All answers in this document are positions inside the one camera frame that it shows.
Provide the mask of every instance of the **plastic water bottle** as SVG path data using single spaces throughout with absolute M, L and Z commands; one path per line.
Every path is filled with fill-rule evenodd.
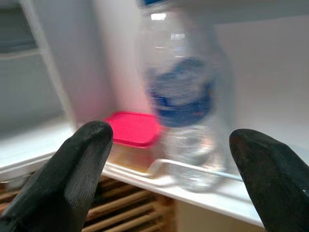
M 204 33 L 191 20 L 189 0 L 144 0 L 140 30 L 141 74 L 160 123 L 170 159 L 223 171 L 225 164 L 216 127 L 217 66 Z M 216 176 L 170 166 L 179 186 L 209 189 Z

